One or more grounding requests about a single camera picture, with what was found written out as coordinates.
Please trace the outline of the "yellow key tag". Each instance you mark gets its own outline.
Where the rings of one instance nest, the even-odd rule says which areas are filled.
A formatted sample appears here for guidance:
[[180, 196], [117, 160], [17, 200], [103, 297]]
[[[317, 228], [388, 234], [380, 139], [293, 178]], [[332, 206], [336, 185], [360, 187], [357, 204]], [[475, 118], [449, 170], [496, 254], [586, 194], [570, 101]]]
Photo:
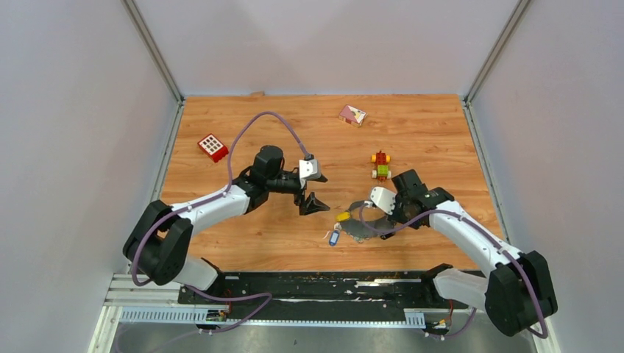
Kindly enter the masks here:
[[349, 220], [349, 219], [351, 219], [351, 214], [350, 214], [350, 212], [349, 212], [349, 211], [344, 211], [344, 212], [342, 212], [342, 213], [339, 213], [339, 214], [336, 216], [336, 221], [337, 221], [337, 222], [343, 222], [343, 221], [347, 221], [347, 220]]

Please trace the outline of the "blue key tag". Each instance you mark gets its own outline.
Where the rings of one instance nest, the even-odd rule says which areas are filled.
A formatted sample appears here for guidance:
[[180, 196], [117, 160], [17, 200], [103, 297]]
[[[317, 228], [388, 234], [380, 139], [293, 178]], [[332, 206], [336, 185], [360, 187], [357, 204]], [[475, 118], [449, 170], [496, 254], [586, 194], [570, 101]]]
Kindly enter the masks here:
[[336, 246], [339, 240], [341, 232], [337, 229], [333, 230], [330, 234], [329, 240], [328, 240], [328, 244], [330, 246]]

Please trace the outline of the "large perforated metal keyring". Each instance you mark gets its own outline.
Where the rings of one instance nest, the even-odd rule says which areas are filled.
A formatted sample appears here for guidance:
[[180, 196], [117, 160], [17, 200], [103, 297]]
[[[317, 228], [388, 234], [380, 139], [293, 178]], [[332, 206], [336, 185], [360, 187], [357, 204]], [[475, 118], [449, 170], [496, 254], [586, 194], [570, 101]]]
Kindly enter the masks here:
[[335, 228], [349, 235], [354, 241], [363, 243], [365, 240], [380, 238], [384, 230], [390, 230], [393, 226], [387, 221], [386, 214], [372, 220], [363, 220], [360, 215], [366, 208], [375, 208], [371, 201], [353, 202], [345, 211], [349, 211], [351, 219], [335, 223]]

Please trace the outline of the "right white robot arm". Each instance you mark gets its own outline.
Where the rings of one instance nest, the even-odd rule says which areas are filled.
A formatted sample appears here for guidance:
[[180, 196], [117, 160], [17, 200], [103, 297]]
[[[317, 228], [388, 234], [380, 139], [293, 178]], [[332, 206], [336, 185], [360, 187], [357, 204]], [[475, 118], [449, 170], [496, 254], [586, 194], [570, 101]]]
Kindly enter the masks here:
[[494, 326], [509, 337], [528, 330], [545, 339], [545, 319], [558, 303], [545, 257], [523, 252], [479, 224], [444, 188], [428, 188], [415, 170], [392, 178], [394, 190], [377, 186], [369, 200], [398, 232], [429, 227], [461, 249], [480, 269], [476, 276], [441, 265], [420, 287], [422, 301], [438, 307], [448, 299], [484, 311]]

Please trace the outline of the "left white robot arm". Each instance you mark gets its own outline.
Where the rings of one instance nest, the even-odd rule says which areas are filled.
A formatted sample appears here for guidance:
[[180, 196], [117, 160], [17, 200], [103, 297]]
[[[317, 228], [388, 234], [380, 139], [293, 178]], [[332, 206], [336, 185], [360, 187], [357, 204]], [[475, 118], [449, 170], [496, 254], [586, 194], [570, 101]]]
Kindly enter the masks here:
[[188, 248], [193, 236], [229, 218], [245, 215], [264, 204], [270, 193], [291, 194], [300, 215], [328, 211], [307, 183], [326, 182], [318, 160], [308, 155], [287, 171], [283, 151], [263, 146], [253, 164], [222, 189], [190, 202], [148, 204], [124, 244], [122, 253], [135, 268], [156, 285], [177, 282], [196, 288], [208, 304], [220, 302], [225, 284], [220, 270], [207, 260], [192, 257]]

